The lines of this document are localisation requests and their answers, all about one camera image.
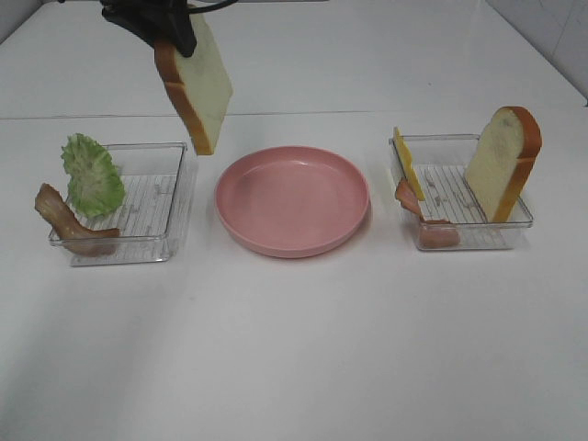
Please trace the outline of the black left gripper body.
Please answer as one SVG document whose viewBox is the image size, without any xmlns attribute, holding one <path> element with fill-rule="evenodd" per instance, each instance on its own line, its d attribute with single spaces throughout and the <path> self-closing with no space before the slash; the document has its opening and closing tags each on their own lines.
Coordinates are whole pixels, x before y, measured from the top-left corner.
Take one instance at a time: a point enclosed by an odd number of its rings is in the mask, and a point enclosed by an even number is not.
<svg viewBox="0 0 588 441">
<path fill-rule="evenodd" d="M 103 6 L 102 16 L 106 21 L 125 28 L 152 48 L 158 40 L 170 41 L 160 32 L 160 16 L 163 12 L 176 9 L 187 11 L 187 1 L 112 0 L 101 1 L 100 4 Z"/>
</svg>

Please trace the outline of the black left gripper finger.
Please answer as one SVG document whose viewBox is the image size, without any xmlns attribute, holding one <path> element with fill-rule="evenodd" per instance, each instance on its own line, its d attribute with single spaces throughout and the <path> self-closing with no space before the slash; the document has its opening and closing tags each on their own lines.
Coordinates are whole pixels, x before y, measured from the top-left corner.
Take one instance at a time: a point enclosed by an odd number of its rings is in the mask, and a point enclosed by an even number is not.
<svg viewBox="0 0 588 441">
<path fill-rule="evenodd" d="M 192 56 L 197 47 L 197 39 L 190 14 L 184 9 L 176 9 L 163 12 L 160 19 L 161 34 L 174 44 L 182 56 Z"/>
</svg>

